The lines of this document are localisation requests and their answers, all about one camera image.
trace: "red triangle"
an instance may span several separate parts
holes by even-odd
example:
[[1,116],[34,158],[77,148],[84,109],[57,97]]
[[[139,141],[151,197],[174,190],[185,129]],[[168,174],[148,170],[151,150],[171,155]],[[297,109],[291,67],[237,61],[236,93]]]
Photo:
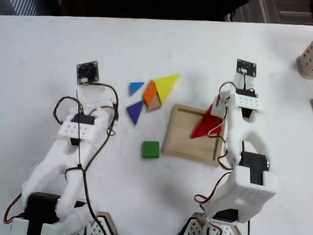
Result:
[[[200,121],[199,125],[195,129],[194,133],[191,136],[191,139],[201,137],[201,136],[206,136],[207,133],[212,130],[214,127],[219,125],[221,123],[221,120],[219,117],[212,116],[211,115],[212,111],[212,105],[206,111],[204,114],[202,120]],[[211,134],[216,134],[220,133],[222,131],[222,127],[220,126],[219,128],[216,128],[214,131],[211,132]]]

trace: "yellow triangle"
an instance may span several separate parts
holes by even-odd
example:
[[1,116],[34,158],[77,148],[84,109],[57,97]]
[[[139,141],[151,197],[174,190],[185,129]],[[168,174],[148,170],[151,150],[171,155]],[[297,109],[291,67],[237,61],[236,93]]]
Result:
[[169,77],[162,77],[155,80],[158,97],[163,104],[170,94],[173,86],[179,79],[179,74],[175,74]]

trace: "blue triangle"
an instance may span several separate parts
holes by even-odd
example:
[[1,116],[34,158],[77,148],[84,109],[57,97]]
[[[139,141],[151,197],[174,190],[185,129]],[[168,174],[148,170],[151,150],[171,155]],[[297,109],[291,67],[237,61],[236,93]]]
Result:
[[134,94],[136,91],[138,91],[138,89],[140,87],[142,87],[144,83],[143,82],[131,82],[131,85],[130,85],[130,94]]
[[139,115],[140,115],[140,112],[144,103],[145,101],[142,100],[136,104],[133,104],[127,107],[127,112],[129,113],[129,116],[131,116],[131,119],[135,125],[137,124],[137,121],[138,121],[138,118],[139,118]]

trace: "wooden base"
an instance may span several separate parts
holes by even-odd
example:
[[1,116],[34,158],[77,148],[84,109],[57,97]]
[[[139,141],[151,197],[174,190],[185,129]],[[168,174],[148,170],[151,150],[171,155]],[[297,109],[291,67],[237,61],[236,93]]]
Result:
[[163,145],[163,153],[218,166],[217,157],[222,149],[220,138],[210,139],[207,136],[190,138],[205,112],[206,110],[179,104],[174,105]]

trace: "floor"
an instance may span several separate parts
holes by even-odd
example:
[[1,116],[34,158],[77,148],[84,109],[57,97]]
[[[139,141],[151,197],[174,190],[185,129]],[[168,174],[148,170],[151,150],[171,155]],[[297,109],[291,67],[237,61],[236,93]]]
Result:
[[310,0],[250,0],[233,18],[235,22],[313,25]]

